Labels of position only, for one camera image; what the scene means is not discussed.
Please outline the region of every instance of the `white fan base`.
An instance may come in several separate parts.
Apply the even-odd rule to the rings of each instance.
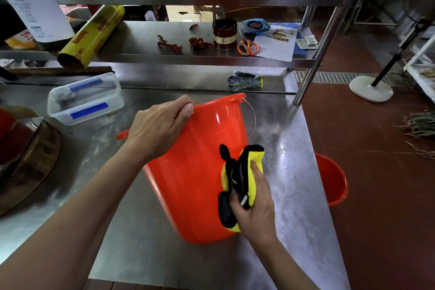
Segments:
[[[371,84],[375,79],[370,76],[358,76],[349,83],[349,88],[359,97],[370,102],[383,103],[393,96],[393,89],[384,82],[375,87]]]

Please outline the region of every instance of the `standing fan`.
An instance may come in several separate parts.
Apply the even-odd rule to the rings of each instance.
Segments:
[[[435,0],[403,0],[403,10],[414,24],[409,34],[399,44],[399,51],[394,54],[381,73],[373,80],[370,76],[354,78],[349,88],[356,95],[371,102],[382,103],[390,99],[393,89],[382,78],[390,71],[394,63],[401,59],[402,52],[408,48],[412,41],[432,24],[435,20]]]

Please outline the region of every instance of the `bucket handle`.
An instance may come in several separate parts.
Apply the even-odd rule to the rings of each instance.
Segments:
[[[255,128],[255,124],[257,123],[257,117],[255,116],[255,110],[253,109],[253,107],[249,104],[248,101],[246,101],[245,98],[242,98],[243,101],[245,101],[247,103],[247,105],[252,109],[252,112],[254,113],[254,126],[252,127],[252,130],[249,132],[249,134],[247,136],[250,136],[251,133],[254,131]]]

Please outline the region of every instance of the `paper sheet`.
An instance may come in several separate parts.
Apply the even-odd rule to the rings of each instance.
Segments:
[[[255,37],[260,47],[257,56],[291,62],[295,50],[297,29],[272,25],[269,31]]]
[[[69,39],[74,31],[57,0],[7,0],[39,42]]]

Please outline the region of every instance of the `fingernail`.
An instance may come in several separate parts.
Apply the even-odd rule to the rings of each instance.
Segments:
[[[190,111],[190,113],[192,114],[192,113],[193,113],[193,104],[188,103],[188,104],[186,105],[186,109],[187,109],[188,111]]]

